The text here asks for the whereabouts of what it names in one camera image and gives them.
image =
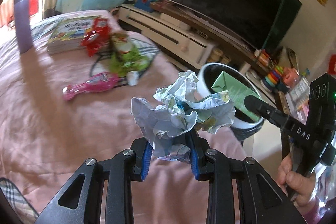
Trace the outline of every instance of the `red decoration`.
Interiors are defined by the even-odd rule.
[[[333,54],[330,58],[328,73],[330,75],[336,75],[336,54]]]
[[[92,57],[99,49],[107,45],[111,28],[106,18],[97,17],[93,27],[87,32],[81,45],[87,49],[88,56]]]

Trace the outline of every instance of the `pink toy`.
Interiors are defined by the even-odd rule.
[[[63,89],[63,98],[69,101],[75,97],[75,95],[82,92],[102,92],[107,91],[116,85],[119,81],[117,75],[113,75],[109,72],[102,72],[92,76],[88,81],[79,85],[69,85]]]
[[[299,73],[294,68],[284,68],[282,80],[286,86],[293,88],[299,78]]]

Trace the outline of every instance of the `metal screw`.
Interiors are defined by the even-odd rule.
[[[217,154],[217,150],[216,150],[216,149],[213,149],[213,148],[211,148],[211,149],[208,149],[208,150],[207,150],[207,153],[208,153],[209,155],[211,155],[211,156],[214,156],[214,155],[216,155],[216,154]]]
[[[248,163],[248,164],[255,164],[255,159],[254,158],[252,158],[252,157],[247,157],[246,158],[246,162]]]
[[[126,150],[124,150],[124,155],[125,156],[130,156],[132,154],[133,154],[133,150],[132,149],[126,149]]]
[[[91,158],[91,159],[87,159],[85,161],[85,164],[88,165],[88,166],[91,166],[91,165],[94,165],[95,162],[96,162],[96,160]]]

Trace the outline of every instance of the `book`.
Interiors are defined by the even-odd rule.
[[[81,42],[92,28],[97,17],[99,16],[70,18],[60,21],[48,40],[49,54],[84,48]]]

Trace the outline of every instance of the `pink bedsheet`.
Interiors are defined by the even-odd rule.
[[[112,17],[110,25],[118,28]],[[130,114],[133,96],[155,106],[156,88],[178,77],[159,54],[138,86],[65,102],[62,88],[85,81],[94,59],[85,50],[49,56],[47,38],[21,56],[14,42],[0,46],[0,177],[13,181],[38,212],[85,159],[112,158],[142,136]],[[245,157],[229,128],[200,135],[228,157]],[[136,223],[205,223],[208,183],[197,182],[187,164],[152,159],[147,179],[132,183],[132,196]]]

